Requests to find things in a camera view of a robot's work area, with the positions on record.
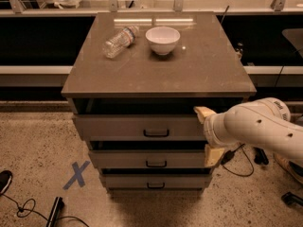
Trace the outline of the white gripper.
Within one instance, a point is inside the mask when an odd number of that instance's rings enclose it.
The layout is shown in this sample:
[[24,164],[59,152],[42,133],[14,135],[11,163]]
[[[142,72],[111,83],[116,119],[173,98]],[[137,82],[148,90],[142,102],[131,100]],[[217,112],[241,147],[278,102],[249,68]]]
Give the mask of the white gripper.
[[199,106],[194,108],[198,120],[204,123],[204,135],[207,142],[205,145],[205,167],[215,166],[223,157],[223,148],[212,146],[225,146],[232,143],[232,137],[224,125],[224,114],[215,113],[213,110]]

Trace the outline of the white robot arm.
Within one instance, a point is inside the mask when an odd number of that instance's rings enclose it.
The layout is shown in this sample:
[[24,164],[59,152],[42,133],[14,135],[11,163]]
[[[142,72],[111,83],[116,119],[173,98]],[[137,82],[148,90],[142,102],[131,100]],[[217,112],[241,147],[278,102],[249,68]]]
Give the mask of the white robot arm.
[[303,127],[291,122],[289,108],[279,99],[266,97],[238,104],[224,113],[203,106],[195,107],[194,112],[212,147],[244,143],[303,166]]

